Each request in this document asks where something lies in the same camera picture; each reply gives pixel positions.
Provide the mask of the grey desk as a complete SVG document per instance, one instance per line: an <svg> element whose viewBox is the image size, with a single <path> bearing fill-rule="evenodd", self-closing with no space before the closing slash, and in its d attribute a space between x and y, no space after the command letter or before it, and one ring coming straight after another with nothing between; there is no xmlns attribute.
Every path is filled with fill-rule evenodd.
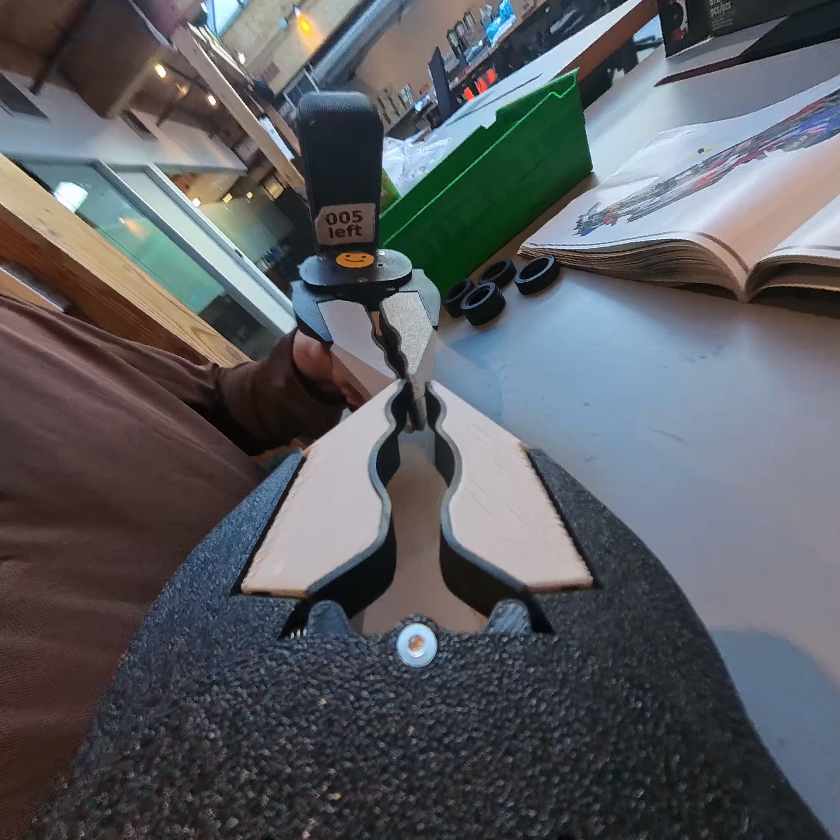
<svg viewBox="0 0 840 840"><path fill-rule="evenodd" d="M442 383L657 555L838 837L838 321L572 269L507 300L442 318Z"/></svg>

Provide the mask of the wooden post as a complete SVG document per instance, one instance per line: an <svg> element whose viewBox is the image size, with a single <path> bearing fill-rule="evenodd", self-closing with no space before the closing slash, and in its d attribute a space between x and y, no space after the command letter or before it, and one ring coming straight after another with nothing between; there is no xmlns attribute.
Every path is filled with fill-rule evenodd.
<svg viewBox="0 0 840 840"><path fill-rule="evenodd" d="M1 257L121 338L224 368L250 361L4 155Z"/></svg>

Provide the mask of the green plastic bin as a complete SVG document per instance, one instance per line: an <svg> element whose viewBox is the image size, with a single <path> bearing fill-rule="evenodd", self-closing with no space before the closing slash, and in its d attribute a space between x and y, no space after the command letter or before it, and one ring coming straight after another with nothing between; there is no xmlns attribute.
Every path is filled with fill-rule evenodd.
<svg viewBox="0 0 840 840"><path fill-rule="evenodd" d="M380 244L441 293L592 172L578 70L497 111L385 210Z"/></svg>

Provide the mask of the open instruction booklet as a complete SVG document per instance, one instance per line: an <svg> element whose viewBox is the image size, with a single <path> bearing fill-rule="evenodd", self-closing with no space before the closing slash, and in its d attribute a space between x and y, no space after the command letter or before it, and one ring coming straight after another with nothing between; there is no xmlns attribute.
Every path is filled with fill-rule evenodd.
<svg viewBox="0 0 840 840"><path fill-rule="evenodd" d="M839 78L656 135L519 248L626 280L838 292Z"/></svg>

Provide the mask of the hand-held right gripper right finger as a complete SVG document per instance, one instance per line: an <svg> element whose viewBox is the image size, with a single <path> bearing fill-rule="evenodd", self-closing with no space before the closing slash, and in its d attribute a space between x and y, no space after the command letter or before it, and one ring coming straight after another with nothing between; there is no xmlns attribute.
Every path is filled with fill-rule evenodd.
<svg viewBox="0 0 840 840"><path fill-rule="evenodd" d="M437 382L427 385L435 466L447 485L440 567L455 594L590 589L589 571L518 437Z"/></svg>

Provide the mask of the clear plastic bag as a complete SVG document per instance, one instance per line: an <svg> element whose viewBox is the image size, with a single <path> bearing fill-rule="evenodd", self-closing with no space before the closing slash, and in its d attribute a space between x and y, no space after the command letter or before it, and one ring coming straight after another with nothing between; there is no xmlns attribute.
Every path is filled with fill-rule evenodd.
<svg viewBox="0 0 840 840"><path fill-rule="evenodd" d="M452 150L450 138L418 141L385 137L383 169L399 196L404 196L429 174Z"/></svg>

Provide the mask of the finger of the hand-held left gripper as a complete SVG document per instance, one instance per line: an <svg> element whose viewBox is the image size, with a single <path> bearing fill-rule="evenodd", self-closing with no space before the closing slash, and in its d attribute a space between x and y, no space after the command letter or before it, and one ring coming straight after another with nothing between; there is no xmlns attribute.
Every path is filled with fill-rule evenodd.
<svg viewBox="0 0 840 840"><path fill-rule="evenodd" d="M412 387L426 387L434 370L436 326L418 291L398 291L380 304L385 357Z"/></svg>
<svg viewBox="0 0 840 840"><path fill-rule="evenodd" d="M332 340L333 362L365 402L388 389L406 393L405 381L388 360L372 315L363 304L330 300L320 302L318 309Z"/></svg>

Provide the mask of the person's left forearm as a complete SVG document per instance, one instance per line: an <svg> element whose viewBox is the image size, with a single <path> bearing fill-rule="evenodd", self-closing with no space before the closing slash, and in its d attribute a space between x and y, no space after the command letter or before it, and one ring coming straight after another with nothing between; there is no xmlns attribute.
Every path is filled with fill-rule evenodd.
<svg viewBox="0 0 840 840"><path fill-rule="evenodd" d="M224 368L199 364L174 353L108 337L109 351L189 406L247 455L316 439L339 422L347 408L314 398L292 362L294 332L259 361Z"/></svg>

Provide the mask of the person's left hand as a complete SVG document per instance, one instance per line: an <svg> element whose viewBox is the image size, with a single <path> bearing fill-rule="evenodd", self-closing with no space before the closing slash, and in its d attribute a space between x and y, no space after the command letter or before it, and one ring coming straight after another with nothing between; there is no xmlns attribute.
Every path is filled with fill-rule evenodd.
<svg viewBox="0 0 840 840"><path fill-rule="evenodd" d="M301 382L322 403L355 410L367 398L352 385L336 366L331 349L324 343L296 330L291 358Z"/></svg>

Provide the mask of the neighbouring grey table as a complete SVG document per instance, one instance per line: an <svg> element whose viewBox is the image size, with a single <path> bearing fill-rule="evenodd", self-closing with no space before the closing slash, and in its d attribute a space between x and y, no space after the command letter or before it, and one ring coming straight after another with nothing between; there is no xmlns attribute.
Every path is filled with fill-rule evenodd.
<svg viewBox="0 0 840 840"><path fill-rule="evenodd" d="M551 48L541 57L516 70L507 79L480 93L443 123L449 127L467 119L495 119L496 111L557 77L576 70L579 80L633 39L658 15L656 1L628 1L580 32Z"/></svg>

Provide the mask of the black toy car box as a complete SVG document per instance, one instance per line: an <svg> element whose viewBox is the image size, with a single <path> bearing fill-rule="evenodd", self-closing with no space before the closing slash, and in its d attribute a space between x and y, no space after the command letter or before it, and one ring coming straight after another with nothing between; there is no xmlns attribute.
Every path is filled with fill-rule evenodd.
<svg viewBox="0 0 840 840"><path fill-rule="evenodd" d="M771 56L838 39L838 1L657 1L668 57L708 39L777 21L747 49Z"/></svg>

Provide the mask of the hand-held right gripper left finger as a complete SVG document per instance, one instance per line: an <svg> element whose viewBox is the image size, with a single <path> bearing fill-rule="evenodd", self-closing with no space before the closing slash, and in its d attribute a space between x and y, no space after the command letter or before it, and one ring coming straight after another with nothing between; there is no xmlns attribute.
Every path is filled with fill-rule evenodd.
<svg viewBox="0 0 840 840"><path fill-rule="evenodd" d="M375 457L396 430L402 395L402 381L391 383L309 447L241 592L313 599L381 545L391 514Z"/></svg>

